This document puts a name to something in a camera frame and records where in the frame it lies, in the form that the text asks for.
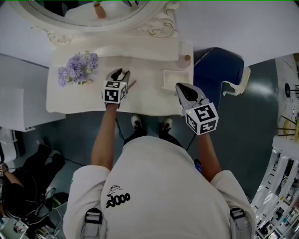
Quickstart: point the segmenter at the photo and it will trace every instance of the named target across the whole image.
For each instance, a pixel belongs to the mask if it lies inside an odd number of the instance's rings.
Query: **black buckle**
[[[241,208],[232,208],[230,210],[230,216],[233,218],[233,220],[236,220],[239,218],[243,218],[245,216],[245,213]]]
[[[85,222],[93,224],[102,224],[102,212],[97,208],[89,209],[85,214]]]

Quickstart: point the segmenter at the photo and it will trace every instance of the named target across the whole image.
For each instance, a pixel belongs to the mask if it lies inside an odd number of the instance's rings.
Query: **forearm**
[[[91,165],[103,166],[109,170],[114,158],[114,129],[117,104],[108,104],[98,136],[94,142]]]
[[[15,183],[15,184],[18,184],[18,185],[23,187],[23,184],[20,182],[20,180],[15,175],[13,175],[12,173],[6,171],[4,173],[4,175],[10,181],[11,184]]]
[[[210,135],[202,134],[198,136],[198,144],[201,174],[210,182],[216,174],[221,172]]]

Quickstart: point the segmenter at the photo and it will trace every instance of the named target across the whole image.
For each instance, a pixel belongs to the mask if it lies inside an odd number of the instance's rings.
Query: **dark green floor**
[[[219,123],[211,133],[215,151],[222,169],[231,170],[244,189],[253,198],[262,180],[271,155],[272,140],[278,116],[278,84],[275,61],[253,65],[246,91],[239,96],[221,97]],[[89,164],[93,141],[97,135],[103,112],[86,112],[67,115],[65,120],[37,126],[36,130],[23,133],[26,153],[16,160],[24,160],[37,150],[35,141],[44,138],[52,148],[61,151],[68,159]],[[117,113],[124,137],[133,129],[129,113]],[[161,117],[142,116],[149,135],[157,135]],[[183,118],[173,117],[171,134],[186,148],[193,132]],[[123,140],[116,137],[115,159],[122,150]],[[197,141],[189,149],[193,159],[198,158]],[[67,162],[53,181],[58,191],[68,191],[72,173],[79,166]]]

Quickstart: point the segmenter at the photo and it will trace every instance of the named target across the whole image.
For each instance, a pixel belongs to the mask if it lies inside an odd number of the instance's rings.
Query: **hydrangea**
[[[97,54],[88,51],[84,55],[75,54],[68,60],[66,67],[58,68],[58,84],[65,87],[68,83],[83,85],[92,82],[97,68]]]

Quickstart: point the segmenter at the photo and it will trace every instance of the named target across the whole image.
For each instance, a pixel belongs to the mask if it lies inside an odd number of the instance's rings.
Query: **shirt logo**
[[[115,191],[117,191],[117,190],[123,190],[123,189],[120,188],[120,186],[118,186],[118,185],[113,185],[109,189],[107,197],[110,197],[110,199],[106,203],[106,208],[108,208],[108,207],[115,207],[116,205],[120,205],[120,204],[122,204],[122,203],[124,203],[126,201],[129,201],[131,199],[131,196],[128,193],[126,193],[125,195],[121,194],[121,195],[115,195],[115,196],[113,196],[112,194],[114,194]]]

